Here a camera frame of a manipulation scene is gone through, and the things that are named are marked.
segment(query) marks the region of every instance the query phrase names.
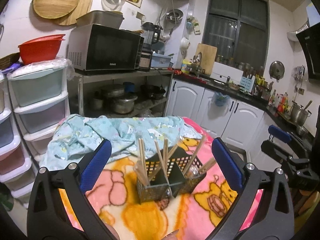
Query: light blue towel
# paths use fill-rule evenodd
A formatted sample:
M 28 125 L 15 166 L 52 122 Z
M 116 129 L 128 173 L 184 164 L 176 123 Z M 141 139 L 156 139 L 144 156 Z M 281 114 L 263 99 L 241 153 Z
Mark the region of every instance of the light blue towel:
M 47 152 L 39 163 L 50 171 L 64 169 L 70 162 L 78 163 L 84 154 L 94 151 L 103 138 L 112 144 L 109 162 L 130 154 L 138 155 L 138 138 L 145 143 L 146 158 L 156 153 L 154 140 L 163 148 L 164 138 L 173 146 L 181 137 L 200 139 L 201 135 L 180 117 L 85 118 L 69 116 L 56 130 Z

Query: black utensil basket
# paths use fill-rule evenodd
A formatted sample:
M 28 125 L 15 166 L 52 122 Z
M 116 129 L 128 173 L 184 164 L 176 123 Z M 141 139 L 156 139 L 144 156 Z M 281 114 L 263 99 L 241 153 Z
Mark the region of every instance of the black utensil basket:
M 150 186 L 144 186 L 137 178 L 137 190 L 140 202 L 159 201 L 168 197 L 167 190 L 171 188 L 172 196 L 176 197 L 180 194 L 191 194 L 195 187 L 204 179 L 206 173 L 200 174 L 192 178 L 185 178 L 182 171 L 188 163 L 191 155 L 187 154 L 184 149 L 178 147 L 173 153 L 170 160 L 168 160 L 167 176 L 169 184 L 167 183 L 163 171 L 159 171 L 154 179 L 150 181 Z M 158 155 L 146 160 L 147 174 L 151 174 L 153 170 L 160 164 Z M 202 166 L 201 161 L 196 157 L 193 161 L 193 166 Z

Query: metal shelf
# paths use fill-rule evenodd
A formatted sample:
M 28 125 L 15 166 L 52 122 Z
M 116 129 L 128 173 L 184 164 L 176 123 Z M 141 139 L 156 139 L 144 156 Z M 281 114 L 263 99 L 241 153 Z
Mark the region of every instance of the metal shelf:
M 99 117 L 101 115 L 105 115 L 108 118 L 131 118 L 142 113 L 145 110 L 153 108 L 154 106 L 158 106 L 159 104 L 162 104 L 166 101 L 167 101 L 166 97 L 163 97 L 160 100 L 151 100 L 151 99 L 145 99 L 144 97 L 141 97 L 140 95 L 138 95 L 138 99 L 134 104 L 134 108 L 131 113 L 116 114 L 106 109 L 99 110 L 99 111 L 87 110 L 86 113 L 88 117 Z
M 114 74 L 104 74 L 104 75 L 92 75 L 92 76 L 85 76 L 79 73 L 76 73 L 76 77 L 83 77 L 83 83 L 93 83 L 99 81 L 107 81 L 113 79 L 123 79 L 123 78 L 134 78 L 134 77 L 146 77 L 146 76 L 156 76 L 160 75 L 169 75 L 172 74 L 173 71 L 166 70 L 166 69 L 159 69 L 159 70 L 150 70 L 149 72 L 144 71 L 134 71 L 134 72 L 125 72 L 125 73 L 114 73 Z

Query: silver screw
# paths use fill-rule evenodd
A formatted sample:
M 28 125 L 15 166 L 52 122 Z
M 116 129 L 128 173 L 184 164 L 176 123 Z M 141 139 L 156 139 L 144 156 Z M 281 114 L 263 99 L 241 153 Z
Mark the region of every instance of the silver screw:
M 247 168 L 252 171 L 254 170 L 255 166 L 252 163 L 248 163 Z
M 281 168 L 277 168 L 276 171 L 278 172 L 278 174 L 283 174 L 283 170 Z
M 45 173 L 45 171 L 46 171 L 47 169 L 45 168 L 45 167 L 42 167 L 41 169 L 39 169 L 39 173 Z
M 77 164 L 76 164 L 76 163 L 70 163 L 70 164 L 68 165 L 68 168 L 69 168 L 70 170 L 74 170 L 76 167 L 77 167 Z

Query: blue trash bag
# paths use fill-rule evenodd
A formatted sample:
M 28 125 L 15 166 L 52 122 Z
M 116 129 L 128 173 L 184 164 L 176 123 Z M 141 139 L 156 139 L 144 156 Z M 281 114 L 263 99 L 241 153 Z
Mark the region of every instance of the blue trash bag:
M 216 104 L 216 106 L 218 107 L 223 107 L 226 105 L 226 103 L 228 102 L 230 96 L 224 95 L 220 92 L 215 92 L 214 93 L 214 103 Z

